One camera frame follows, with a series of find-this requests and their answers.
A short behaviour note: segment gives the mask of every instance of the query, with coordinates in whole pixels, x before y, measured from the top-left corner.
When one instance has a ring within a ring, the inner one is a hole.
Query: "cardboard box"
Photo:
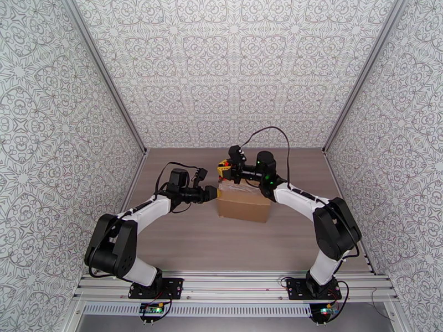
[[[236,185],[233,181],[222,181],[218,187],[218,215],[233,219],[266,222],[271,200],[265,198],[258,188],[243,180]]]

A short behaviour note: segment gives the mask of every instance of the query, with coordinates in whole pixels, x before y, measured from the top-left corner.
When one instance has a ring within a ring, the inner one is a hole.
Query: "wooden floor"
[[[254,162],[259,150],[245,151]],[[277,172],[286,177],[286,150],[271,150]],[[155,181],[169,161],[208,170],[200,185],[217,186],[217,164],[228,157],[227,149],[152,149],[141,172],[130,206],[151,197]],[[318,149],[293,149],[291,183],[310,193],[338,196],[323,154]],[[171,169],[165,170],[167,181]],[[219,218],[216,200],[193,204],[182,214],[168,214],[149,225],[138,237],[137,255],[166,270],[272,271],[308,270],[317,256],[311,221],[291,208],[272,203],[267,223]],[[352,258],[341,271],[367,271],[363,258]]]

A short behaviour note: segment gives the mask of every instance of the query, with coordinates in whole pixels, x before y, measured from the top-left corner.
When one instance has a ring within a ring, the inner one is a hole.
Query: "wall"
[[[77,0],[146,146],[203,148],[321,147],[392,2]]]
[[[141,151],[60,0],[0,0],[0,330],[58,331]]]
[[[327,157],[417,331],[443,330],[443,0],[410,0]]]

